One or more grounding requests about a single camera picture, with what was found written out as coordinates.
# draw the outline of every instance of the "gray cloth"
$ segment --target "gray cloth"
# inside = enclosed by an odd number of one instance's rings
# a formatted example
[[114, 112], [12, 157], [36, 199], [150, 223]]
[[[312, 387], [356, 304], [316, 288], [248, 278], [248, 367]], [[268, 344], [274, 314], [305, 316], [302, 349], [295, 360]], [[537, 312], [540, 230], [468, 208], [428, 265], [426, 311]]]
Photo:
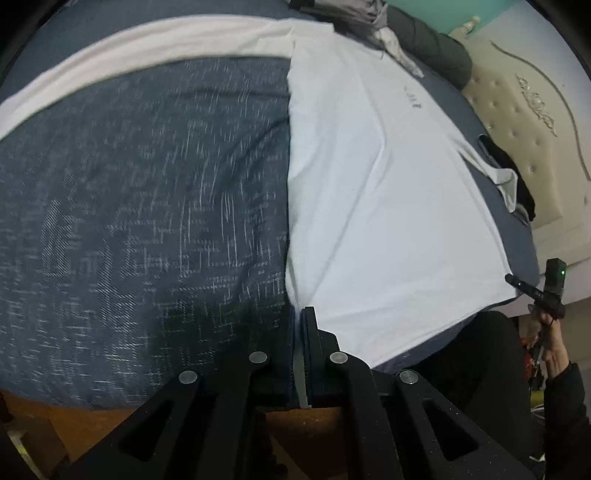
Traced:
[[62, 8], [28, 42], [0, 85], [0, 102], [70, 55], [118, 31], [201, 14], [312, 18], [290, 9], [283, 0], [79, 0]]
[[286, 303], [287, 59], [88, 86], [0, 142], [0, 389], [130, 407]]
[[384, 28], [388, 21], [388, 5], [382, 0], [315, 0], [312, 2], [285, 0], [300, 11], [343, 21], [350, 26]]
[[400, 46], [462, 90], [472, 76], [472, 59], [459, 42], [399, 8], [388, 6], [388, 26]]

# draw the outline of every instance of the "white wall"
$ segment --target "white wall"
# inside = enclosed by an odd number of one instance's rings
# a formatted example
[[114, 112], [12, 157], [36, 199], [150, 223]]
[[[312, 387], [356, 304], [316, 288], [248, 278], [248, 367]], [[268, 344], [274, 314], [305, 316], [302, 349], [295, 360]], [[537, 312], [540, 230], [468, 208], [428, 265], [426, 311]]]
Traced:
[[579, 128], [583, 156], [591, 167], [590, 139], [586, 138], [591, 131], [591, 80], [552, 24], [528, 2], [519, 0], [474, 35], [529, 60], [560, 88]]

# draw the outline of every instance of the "cream headboard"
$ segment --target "cream headboard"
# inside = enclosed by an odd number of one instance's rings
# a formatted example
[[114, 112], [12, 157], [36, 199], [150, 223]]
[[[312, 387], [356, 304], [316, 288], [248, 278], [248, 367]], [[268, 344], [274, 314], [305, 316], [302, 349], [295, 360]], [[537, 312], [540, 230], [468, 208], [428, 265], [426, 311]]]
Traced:
[[591, 257], [591, 178], [579, 131], [558, 86], [536, 65], [490, 40], [467, 37], [478, 19], [451, 36], [464, 44], [472, 78], [463, 94], [489, 135], [517, 164], [536, 204], [532, 223], [541, 270], [547, 258]]

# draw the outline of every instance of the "gray bedsheet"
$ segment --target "gray bedsheet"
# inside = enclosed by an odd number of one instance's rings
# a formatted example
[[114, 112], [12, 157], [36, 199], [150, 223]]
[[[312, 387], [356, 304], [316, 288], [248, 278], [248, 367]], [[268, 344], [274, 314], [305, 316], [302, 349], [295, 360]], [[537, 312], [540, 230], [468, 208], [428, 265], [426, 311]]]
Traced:
[[277, 324], [289, 65], [129, 73], [0, 142], [0, 389], [136, 406]]

